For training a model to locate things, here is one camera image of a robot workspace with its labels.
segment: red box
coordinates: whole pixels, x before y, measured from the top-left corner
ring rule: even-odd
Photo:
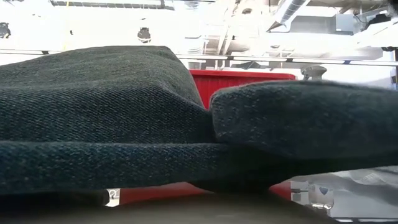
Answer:
[[[255,82],[296,79],[294,75],[285,73],[234,72],[222,70],[190,70],[190,72],[197,84],[205,108],[209,108],[212,94],[221,88]]]

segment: textured fabric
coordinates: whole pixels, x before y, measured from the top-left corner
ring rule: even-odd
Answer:
[[[296,175],[397,165],[387,90],[260,83],[217,92],[210,112],[165,47],[48,55],[2,66],[0,79],[0,194],[183,181],[262,192]]]
[[[166,47],[48,55],[0,67],[0,80],[0,194],[200,178],[221,159],[206,153],[225,151],[138,145],[214,142],[192,76]]]
[[[0,80],[1,141],[213,141],[192,76],[165,47],[48,55],[0,67]]]
[[[212,98],[220,142],[292,159],[342,159],[397,152],[398,94],[332,82],[269,82]]]

